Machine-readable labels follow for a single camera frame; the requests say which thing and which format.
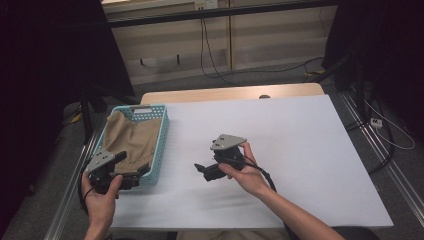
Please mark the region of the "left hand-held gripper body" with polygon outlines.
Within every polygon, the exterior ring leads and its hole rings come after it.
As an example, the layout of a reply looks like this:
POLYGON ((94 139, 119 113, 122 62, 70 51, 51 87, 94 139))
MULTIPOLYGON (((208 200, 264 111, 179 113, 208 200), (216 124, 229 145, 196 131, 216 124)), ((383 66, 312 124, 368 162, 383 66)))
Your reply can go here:
MULTIPOLYGON (((115 171, 115 166, 118 163, 113 163, 114 155, 107 150, 99 149, 94 153, 86 167, 90 182, 97 193, 106 194, 113 178, 118 175, 115 171)), ((120 190, 129 190, 139 185, 139 172, 121 173, 121 176, 123 181, 120 190)))

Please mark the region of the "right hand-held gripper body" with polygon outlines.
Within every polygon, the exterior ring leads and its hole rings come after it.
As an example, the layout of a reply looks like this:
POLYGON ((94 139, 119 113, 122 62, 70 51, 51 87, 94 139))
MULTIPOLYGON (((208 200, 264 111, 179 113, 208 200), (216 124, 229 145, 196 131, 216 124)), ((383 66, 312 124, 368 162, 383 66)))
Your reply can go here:
POLYGON ((245 143, 246 138, 221 134, 213 141, 210 149, 214 152, 214 159, 218 163, 226 163, 237 170, 244 168, 244 156, 239 149, 239 145, 245 143))

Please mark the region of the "khaki pants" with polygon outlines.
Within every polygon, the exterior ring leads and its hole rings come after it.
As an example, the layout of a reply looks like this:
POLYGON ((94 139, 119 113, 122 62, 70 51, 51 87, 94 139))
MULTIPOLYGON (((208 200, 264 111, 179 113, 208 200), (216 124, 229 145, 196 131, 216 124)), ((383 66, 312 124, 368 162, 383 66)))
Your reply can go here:
POLYGON ((113 154, 127 153, 127 157, 115 165, 117 173, 136 172, 151 165, 160 126, 160 118, 134 122, 122 112, 114 112, 107 118, 102 147, 113 154))

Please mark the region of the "light blue perforated plastic basket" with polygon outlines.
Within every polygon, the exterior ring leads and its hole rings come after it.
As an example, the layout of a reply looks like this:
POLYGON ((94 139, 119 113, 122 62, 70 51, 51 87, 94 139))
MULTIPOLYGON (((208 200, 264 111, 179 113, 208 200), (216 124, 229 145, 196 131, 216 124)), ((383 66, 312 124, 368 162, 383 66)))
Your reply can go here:
MULTIPOLYGON (((154 157, 150 165, 151 169, 145 175, 141 175, 141 178, 139 180, 141 185, 155 185, 158 182, 159 178, 162 156, 165 148, 169 126, 167 107, 165 105, 117 106, 112 110, 111 114, 113 114, 114 112, 122 112, 127 119, 134 122, 143 122, 156 118, 161 119, 161 126, 158 134, 154 157)), ((103 129, 103 132, 99 138, 99 143, 96 146, 97 149, 104 149, 102 147, 104 131, 105 128, 103 129)))

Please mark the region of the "person's right hand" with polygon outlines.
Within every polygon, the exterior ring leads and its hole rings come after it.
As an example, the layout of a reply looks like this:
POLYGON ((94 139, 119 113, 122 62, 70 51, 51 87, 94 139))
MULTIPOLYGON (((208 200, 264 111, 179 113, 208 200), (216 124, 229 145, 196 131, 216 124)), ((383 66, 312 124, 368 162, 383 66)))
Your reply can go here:
POLYGON ((248 166, 238 171, 228 164, 221 163, 219 164, 219 169, 223 171, 229 179, 234 178, 246 192, 262 199, 264 196, 268 195, 272 189, 265 182, 261 172, 253 168, 253 166, 256 166, 256 160, 253 156, 250 144, 245 142, 242 143, 240 147, 243 149, 245 162, 248 163, 248 166))

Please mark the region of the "person's left hand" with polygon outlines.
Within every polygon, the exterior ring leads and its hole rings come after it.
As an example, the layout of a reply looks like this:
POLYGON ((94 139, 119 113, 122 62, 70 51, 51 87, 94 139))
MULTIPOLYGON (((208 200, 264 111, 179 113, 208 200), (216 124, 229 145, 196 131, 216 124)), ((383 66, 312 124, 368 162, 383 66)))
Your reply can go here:
POLYGON ((106 194, 99 194, 92 189, 88 173, 82 177, 82 193, 88 209, 90 227, 96 230, 108 230, 113 222, 116 200, 119 198, 119 188, 123 177, 113 178, 106 194))

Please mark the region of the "wooden table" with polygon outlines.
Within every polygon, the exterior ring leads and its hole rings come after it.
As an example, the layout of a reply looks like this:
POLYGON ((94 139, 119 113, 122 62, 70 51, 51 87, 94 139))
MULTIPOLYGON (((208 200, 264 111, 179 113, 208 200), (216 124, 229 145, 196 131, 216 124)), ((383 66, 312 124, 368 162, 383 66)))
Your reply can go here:
POLYGON ((324 90, 318 83, 277 84, 150 92, 143 95, 141 98, 141 104, 167 104, 319 95, 324 95, 324 90))

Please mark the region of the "black tripod stand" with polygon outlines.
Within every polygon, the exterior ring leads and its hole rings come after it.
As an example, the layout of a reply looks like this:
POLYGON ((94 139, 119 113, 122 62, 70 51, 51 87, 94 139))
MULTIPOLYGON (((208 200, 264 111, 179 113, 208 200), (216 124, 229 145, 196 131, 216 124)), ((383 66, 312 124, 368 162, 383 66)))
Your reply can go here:
POLYGON ((80 106, 84 124, 84 143, 87 144, 93 135, 93 127, 90 117, 90 108, 95 112, 104 113, 107 110, 107 104, 104 96, 111 97, 126 105, 136 105, 137 101, 129 96, 119 94, 116 91, 103 87, 99 84, 84 84, 80 91, 80 106))

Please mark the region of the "white table cover sheet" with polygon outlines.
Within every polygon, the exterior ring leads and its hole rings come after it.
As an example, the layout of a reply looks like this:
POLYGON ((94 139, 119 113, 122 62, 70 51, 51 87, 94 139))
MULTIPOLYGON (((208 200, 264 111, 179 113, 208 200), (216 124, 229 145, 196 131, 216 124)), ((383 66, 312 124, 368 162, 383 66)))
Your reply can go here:
POLYGON ((235 181, 206 181, 221 134, 244 137, 279 194, 330 226, 393 222, 326 95, 176 103, 156 185, 123 191, 118 230, 277 229, 282 221, 235 181))

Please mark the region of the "black curtain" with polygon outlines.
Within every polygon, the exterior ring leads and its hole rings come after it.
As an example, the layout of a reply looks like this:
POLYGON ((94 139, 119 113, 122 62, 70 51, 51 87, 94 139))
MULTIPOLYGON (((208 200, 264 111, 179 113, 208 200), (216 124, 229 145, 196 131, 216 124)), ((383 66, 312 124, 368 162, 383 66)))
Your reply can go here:
POLYGON ((424 139, 424 0, 342 0, 322 66, 348 52, 376 93, 424 139))
POLYGON ((103 0, 0 0, 0 236, 37 179, 62 111, 134 91, 103 0))

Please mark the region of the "black horizontal bar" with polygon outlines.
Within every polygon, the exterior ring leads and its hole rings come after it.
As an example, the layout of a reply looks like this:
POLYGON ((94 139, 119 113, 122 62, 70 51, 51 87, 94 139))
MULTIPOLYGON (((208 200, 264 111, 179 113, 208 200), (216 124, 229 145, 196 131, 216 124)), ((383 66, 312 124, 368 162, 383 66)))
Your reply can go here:
POLYGON ((282 3, 270 3, 270 4, 259 4, 241 7, 228 7, 221 9, 212 10, 196 10, 182 13, 171 13, 157 16, 146 16, 146 17, 128 17, 118 18, 117 20, 109 20, 105 23, 108 28, 120 28, 130 27, 139 25, 151 25, 159 23, 179 22, 197 19, 247 15, 247 14, 259 14, 276 11, 288 11, 288 10, 299 10, 309 9, 327 6, 337 6, 342 0, 292 0, 289 2, 282 3))

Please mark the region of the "black metal stand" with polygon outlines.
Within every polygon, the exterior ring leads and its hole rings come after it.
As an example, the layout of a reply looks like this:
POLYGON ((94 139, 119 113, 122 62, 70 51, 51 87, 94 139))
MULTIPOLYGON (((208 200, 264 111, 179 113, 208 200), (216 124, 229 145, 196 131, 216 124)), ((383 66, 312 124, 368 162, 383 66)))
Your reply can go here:
POLYGON ((356 107, 361 117, 365 116, 365 80, 363 67, 358 57, 353 52, 344 54, 339 61, 330 66, 323 74, 315 77, 312 83, 321 83, 328 77, 333 76, 337 91, 345 91, 350 87, 356 87, 356 107))

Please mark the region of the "aluminium floor rail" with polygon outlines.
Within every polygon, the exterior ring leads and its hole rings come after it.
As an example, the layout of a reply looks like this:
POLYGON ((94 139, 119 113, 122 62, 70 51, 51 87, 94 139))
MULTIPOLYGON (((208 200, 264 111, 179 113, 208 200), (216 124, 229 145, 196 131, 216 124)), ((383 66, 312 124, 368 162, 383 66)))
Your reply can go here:
POLYGON ((70 215, 76 216, 76 222, 86 220, 86 214, 79 203, 78 184, 80 171, 86 160, 94 152, 100 133, 105 125, 105 116, 94 115, 91 119, 92 133, 86 137, 84 123, 76 123, 64 129, 64 137, 54 156, 58 168, 53 170, 54 179, 50 190, 55 190, 59 203, 45 234, 44 240, 61 240, 69 225, 70 215))
POLYGON ((346 125, 347 131, 359 129, 371 146, 379 163, 372 167, 368 173, 375 176, 377 173, 386 171, 396 185, 400 194, 408 204, 412 213, 416 216, 420 224, 424 227, 424 195, 421 195, 413 186, 405 172, 400 168, 394 159, 395 150, 412 151, 416 148, 415 140, 397 124, 388 119, 379 107, 374 107, 371 103, 364 100, 366 110, 370 111, 371 118, 381 119, 383 126, 380 129, 370 125, 370 119, 365 120, 357 111, 356 103, 353 97, 347 93, 338 93, 337 96, 345 104, 350 115, 354 119, 353 123, 346 125), (411 141, 411 146, 405 147, 396 144, 393 139, 391 126, 400 131, 406 138, 411 141))

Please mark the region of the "white wall socket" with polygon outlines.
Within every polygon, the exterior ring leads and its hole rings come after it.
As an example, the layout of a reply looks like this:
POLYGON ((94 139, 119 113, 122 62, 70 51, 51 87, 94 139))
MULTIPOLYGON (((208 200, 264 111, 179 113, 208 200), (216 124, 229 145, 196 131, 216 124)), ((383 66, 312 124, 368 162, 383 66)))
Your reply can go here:
POLYGON ((218 0, 195 0, 196 10, 210 10, 218 8, 218 0))

